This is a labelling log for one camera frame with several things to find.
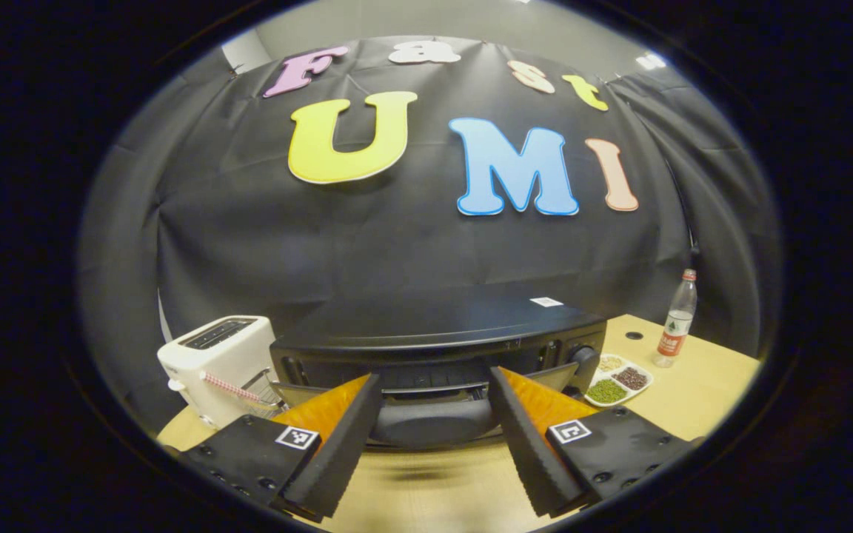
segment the plate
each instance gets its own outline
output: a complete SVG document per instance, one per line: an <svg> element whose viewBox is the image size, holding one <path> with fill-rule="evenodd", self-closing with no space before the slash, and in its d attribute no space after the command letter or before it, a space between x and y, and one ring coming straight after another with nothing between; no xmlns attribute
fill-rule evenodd
<svg viewBox="0 0 853 533"><path fill-rule="evenodd" d="M607 369L607 370L603 370L601 368L602 366L613 364L614 363L613 360L619 360L620 366L617 368L611 368L611 369ZM643 387L641 387L637 390L634 390L634 389L631 389L629 386L627 386L625 383L623 383L623 381L621 381L620 378L616 378L616 375L619 375L621 372L626 371L627 369L633 369L633 371L631 371L631 372L637 372L637 374L642 375L644 378L646 378L647 382L643 385ZM626 395L625 395L625 397L623 397L617 401L613 401L610 403L602 403L600 401L596 401L594 398L590 397L586 393L585 399L588 401L588 403L595 405L597 407L612 407L613 405L617 405L619 403L626 402L630 398L633 398L633 397L636 397L636 395L639 395L641 392L646 390L646 388L649 387L651 383L654 382L653 374L650 374L650 372L643 370L643 368L640 368L637 364L633 364L633 362L628 361L625 358L622 358L620 355L616 355L616 354L602 354L601 355L601 362L599 363L598 368L595 370L595 377L592 378L592 383L590 385L588 385L588 391L592 390L592 387L598 381L602 381L602 379L610 379L613 382L613 384L616 384L618 387L622 388L626 392Z"/></svg>

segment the foam letter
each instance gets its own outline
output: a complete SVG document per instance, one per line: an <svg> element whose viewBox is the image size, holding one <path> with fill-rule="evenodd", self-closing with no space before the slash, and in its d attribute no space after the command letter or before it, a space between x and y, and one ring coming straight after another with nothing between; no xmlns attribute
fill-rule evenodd
<svg viewBox="0 0 853 533"><path fill-rule="evenodd" d="M449 128L460 134L466 152L466 195L457 202L464 215L495 215L505 203L493 191L497 176L515 210L529 205L535 179L535 208L545 215L575 215L578 202L572 196L561 147L565 138L545 128L532 128L521 154L490 121L454 118Z"/></svg>
<svg viewBox="0 0 853 533"><path fill-rule="evenodd" d="M543 93L555 93L555 85L552 85L551 82L545 79L545 73L539 70L538 67L522 63L522 61L509 61L507 64L512 70L512 75L521 81L522 84Z"/></svg>
<svg viewBox="0 0 853 533"><path fill-rule="evenodd" d="M617 156L620 154L620 148L613 142L602 141L599 138L586 139L585 144L595 151L598 162L601 163L601 171L607 183L607 196L605 196L607 206L613 210L637 209L637 197L630 192L627 176L623 173L623 167Z"/></svg>
<svg viewBox="0 0 853 533"><path fill-rule="evenodd" d="M393 47L393 54L387 58L393 63L453 63L460 61L460 56L453 53L453 47L440 41L410 41Z"/></svg>
<svg viewBox="0 0 853 533"><path fill-rule="evenodd" d="M332 56L343 56L346 53L348 53L348 47L328 48L328 50L312 52L285 61L284 70L281 71L278 80L261 97L273 97L311 84L311 77L305 77L308 71L321 74L331 64Z"/></svg>
<svg viewBox="0 0 853 533"><path fill-rule="evenodd" d="M367 148L356 152L332 147L338 113L351 101L319 101L295 110L288 169L295 178L322 184L368 178L388 169L407 149L407 104L415 100L417 95L406 91L366 97L364 101L376 108L375 134Z"/></svg>
<svg viewBox="0 0 853 533"><path fill-rule="evenodd" d="M561 78L564 81L568 81L575 88L578 98L585 101L585 104L601 111L607 111L607 104L596 97L598 88L595 85L589 84L581 76L562 76Z"/></svg>

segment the black backdrop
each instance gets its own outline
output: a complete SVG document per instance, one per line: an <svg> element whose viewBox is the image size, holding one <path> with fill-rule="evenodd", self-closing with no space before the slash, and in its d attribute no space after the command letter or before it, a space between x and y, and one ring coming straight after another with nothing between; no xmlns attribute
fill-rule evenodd
<svg viewBox="0 0 853 533"><path fill-rule="evenodd" d="M388 60L394 44L433 39L461 60ZM281 335L335 297L512 282L609 318L660 323L692 266L700 274L694 334L754 356L771 345L782 292L772 195L728 121L672 68L605 84L482 41L344 44L351 51L307 87L272 98L261 94L282 60L233 78L211 53L167 84L109 149L81 231L81 308L109 383L150 429L180 408L155 358L163 344L157 287L173 337L230 314L268 316ZM519 84L511 60L534 64L558 90ZM609 111L582 102L561 81L566 74L599 87ZM334 146L349 152L373 137L364 98L386 91L418 95L399 162L335 185L291 175L295 110L348 98ZM535 127L564 135L579 213L511 205L492 216L459 213L464 145L447 124L461 117L489 119L517 149ZM620 148L635 212L605 205L586 138Z"/></svg>
<svg viewBox="0 0 853 533"><path fill-rule="evenodd" d="M749 96L754 107L731 109L778 191L792 283L781 357L713 446L589 526L853 530L853 6L615 4L669 40L619 11L596 13L704 87ZM163 476L176 472L90 367L69 282L90 176L126 119L191 58L277 9L0 3L0 530L241 525L231 502Z"/></svg>

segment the bottle label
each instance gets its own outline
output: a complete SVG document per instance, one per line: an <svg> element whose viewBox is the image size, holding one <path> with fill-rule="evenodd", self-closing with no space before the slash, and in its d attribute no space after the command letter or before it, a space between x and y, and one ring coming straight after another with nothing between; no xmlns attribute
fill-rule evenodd
<svg viewBox="0 0 853 533"><path fill-rule="evenodd" d="M690 333L690 323L692 321L693 315L685 311L674 312L668 315L666 323L663 325L663 336L660 337L660 344L657 345L657 351L663 355L676 355L680 353L683 341Z"/></svg>

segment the white divided plate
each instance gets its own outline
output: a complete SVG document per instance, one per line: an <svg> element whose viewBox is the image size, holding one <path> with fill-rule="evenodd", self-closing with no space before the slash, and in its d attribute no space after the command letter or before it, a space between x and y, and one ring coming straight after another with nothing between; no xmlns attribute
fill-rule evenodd
<svg viewBox="0 0 853 533"><path fill-rule="evenodd" d="M650 384L654 382L653 374L650 374L650 372L643 370L643 368L640 368L638 365L633 364L632 362L626 360L625 358L622 358L620 355L602 354L601 355L601 363L605 363L607 360L609 360L609 358L618 358L618 360L620 360L622 362L622 364L619 367L615 368L614 370L609 370L609 371L601 370L601 366L599 364L598 368L595 370L595 377L592 378L592 383L590 385L588 385L588 390L590 390L590 388L592 388L598 381L601 381L602 379L610 379L615 384L619 385L620 388L625 390L627 392L627 395L626 395L626 397L623 397L623 398L621 398L615 402L601 403L599 401L596 401L594 398L590 397L589 395L585 394L585 399L588 401L589 404L596 405L597 407L610 407L612 405L617 405L619 403L628 401L630 398L636 397L636 395L639 395L640 392L642 392L643 390L646 390L646 388L649 387ZM623 372L624 370L626 370L626 368L633 368L634 370L637 371L638 374L643 375L645 378L647 378L647 382L643 385L643 387L639 388L636 391L632 391L632 390L630 390L630 388L627 388L627 385L623 384L620 381L617 381L617 378L614 378L615 374L620 374L620 372Z"/></svg>

